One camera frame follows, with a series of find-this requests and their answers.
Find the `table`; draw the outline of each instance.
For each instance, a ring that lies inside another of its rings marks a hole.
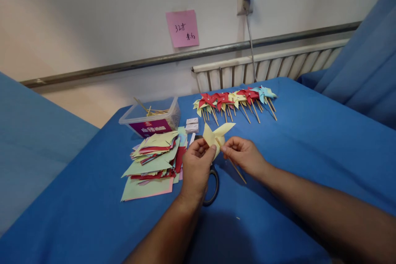
[[[247,111],[249,124],[239,111],[226,138],[249,138],[274,165],[396,215],[396,131],[290,79],[251,84],[260,85],[279,96],[278,121],[265,111],[258,124]],[[196,117],[199,98],[179,98],[181,125]],[[182,183],[170,194],[120,202],[126,181],[120,177],[141,141],[118,124],[127,109],[114,114],[0,238],[2,263],[119,263],[151,230]],[[285,205],[246,174],[243,184],[221,155],[215,164],[219,195],[202,210],[186,262],[329,262]]]

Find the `white radiator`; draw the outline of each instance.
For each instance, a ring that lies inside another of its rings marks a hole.
[[[347,44],[340,39],[314,45],[284,49],[255,55],[257,81],[276,77],[296,80],[300,75],[327,69]],[[251,56],[194,66],[200,92],[253,83],[254,68]]]

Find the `forearm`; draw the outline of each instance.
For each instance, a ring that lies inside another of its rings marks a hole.
[[[395,217],[348,194],[269,167],[259,177],[327,243],[354,260],[396,261]]]
[[[178,196],[124,263],[181,263],[201,205],[201,201]]]

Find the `scissors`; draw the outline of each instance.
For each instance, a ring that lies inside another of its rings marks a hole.
[[[213,165],[213,163],[210,166],[209,177],[211,174],[216,179],[216,188],[214,189],[215,191],[210,199],[207,200],[205,197],[205,200],[203,201],[203,206],[211,205],[213,203],[213,201],[216,200],[217,194],[219,193],[220,179],[219,179],[219,174],[217,173],[217,170],[216,170],[215,166]]]

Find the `hand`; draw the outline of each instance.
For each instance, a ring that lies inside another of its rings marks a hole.
[[[220,150],[225,159],[230,158],[234,164],[238,164],[246,173],[256,179],[263,179],[273,168],[250,140],[233,136]]]
[[[209,147],[201,138],[194,141],[183,156],[183,186],[180,195],[186,201],[200,202],[207,190],[210,165],[216,146]]]

